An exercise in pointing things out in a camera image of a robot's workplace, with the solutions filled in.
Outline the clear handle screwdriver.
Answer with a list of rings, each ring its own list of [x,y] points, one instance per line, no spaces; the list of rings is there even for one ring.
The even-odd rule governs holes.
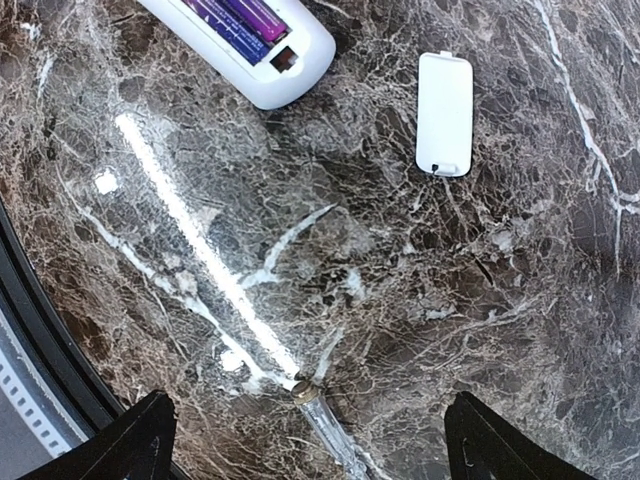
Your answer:
[[[314,383],[303,380],[292,388],[291,396],[321,443],[336,463],[343,467],[347,478],[369,480],[367,466],[359,458],[354,442],[337,420],[320,389]]]

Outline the white battery cover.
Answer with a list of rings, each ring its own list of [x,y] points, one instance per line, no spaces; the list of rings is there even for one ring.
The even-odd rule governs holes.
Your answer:
[[[471,168],[473,67],[441,51],[418,62],[416,164],[440,177],[462,177]]]

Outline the black front rail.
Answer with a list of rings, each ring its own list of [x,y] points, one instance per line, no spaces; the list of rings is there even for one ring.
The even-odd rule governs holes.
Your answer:
[[[64,412],[92,437],[124,408],[81,351],[1,211],[1,310]]]

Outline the white remote control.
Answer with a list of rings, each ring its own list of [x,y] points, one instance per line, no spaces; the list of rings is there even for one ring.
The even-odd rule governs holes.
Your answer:
[[[336,42],[300,1],[141,3],[255,107],[274,110],[312,89]]]

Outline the purple battery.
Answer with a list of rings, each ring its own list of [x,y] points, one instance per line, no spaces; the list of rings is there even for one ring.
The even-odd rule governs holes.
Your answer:
[[[261,0],[227,0],[226,4],[264,40],[276,43],[288,33],[287,24]]]

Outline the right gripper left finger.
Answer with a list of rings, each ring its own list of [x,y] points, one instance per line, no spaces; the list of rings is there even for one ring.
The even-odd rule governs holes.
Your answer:
[[[99,434],[29,473],[29,480],[167,479],[176,434],[174,403],[154,390]]]

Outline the blue battery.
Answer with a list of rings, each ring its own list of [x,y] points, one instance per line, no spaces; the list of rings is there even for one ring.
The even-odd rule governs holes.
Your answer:
[[[187,0],[185,4],[251,65],[269,54],[268,45],[222,1]]]

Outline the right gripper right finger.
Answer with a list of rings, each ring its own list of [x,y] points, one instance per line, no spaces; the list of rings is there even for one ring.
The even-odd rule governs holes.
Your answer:
[[[591,477],[541,448],[468,391],[456,395],[444,423],[453,480]]]

